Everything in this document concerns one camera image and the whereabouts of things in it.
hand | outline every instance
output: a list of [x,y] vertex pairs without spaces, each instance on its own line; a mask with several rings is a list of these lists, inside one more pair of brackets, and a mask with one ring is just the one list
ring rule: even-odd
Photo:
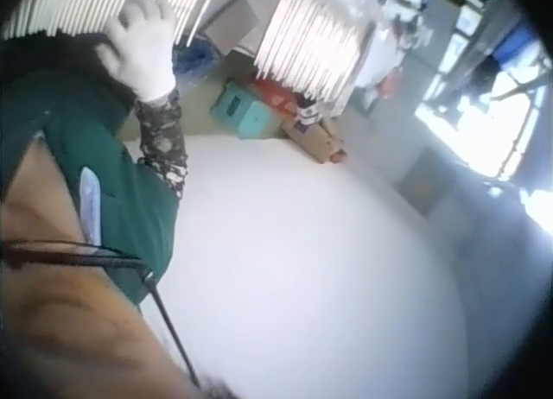
[[129,87],[143,103],[170,94],[173,73],[175,13],[167,0],[139,0],[123,8],[126,27],[113,17],[105,35],[113,47],[100,44],[96,52],[107,72]]

person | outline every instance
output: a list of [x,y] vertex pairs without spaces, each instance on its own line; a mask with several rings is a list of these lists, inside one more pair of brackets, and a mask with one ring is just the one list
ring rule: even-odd
[[60,398],[236,397],[192,383],[139,313],[148,291],[129,274],[16,268],[6,255],[23,247],[29,257],[62,251],[71,260],[91,255],[83,248],[111,248],[142,260],[155,282],[168,268],[188,171],[171,58],[175,13],[167,0],[137,0],[105,36],[101,63],[136,96],[137,162],[116,138],[127,110],[96,80],[58,69],[2,91],[1,367],[6,380],[20,377],[16,388],[36,384]]

bright window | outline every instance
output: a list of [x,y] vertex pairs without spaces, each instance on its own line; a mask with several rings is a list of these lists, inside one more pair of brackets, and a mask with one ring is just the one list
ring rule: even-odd
[[553,235],[553,192],[534,192],[526,203],[526,213]]

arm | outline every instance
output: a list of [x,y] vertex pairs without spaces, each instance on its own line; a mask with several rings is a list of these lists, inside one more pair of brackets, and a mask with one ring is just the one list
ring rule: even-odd
[[151,168],[180,199],[187,155],[173,73],[175,12],[167,0],[142,0],[128,5],[124,16],[126,26],[118,17],[108,21],[111,46],[100,44],[97,53],[108,73],[137,95],[144,154],[138,164]]
[[152,168],[181,199],[188,174],[188,156],[178,91],[174,89],[167,97],[154,102],[138,102],[136,113],[140,122],[140,150],[144,154],[138,164]]

white surface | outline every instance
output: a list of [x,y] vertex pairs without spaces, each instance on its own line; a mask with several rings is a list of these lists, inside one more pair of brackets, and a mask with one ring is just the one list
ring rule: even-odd
[[466,397],[452,270],[388,186],[278,140],[188,150],[161,292],[201,373],[248,399]]

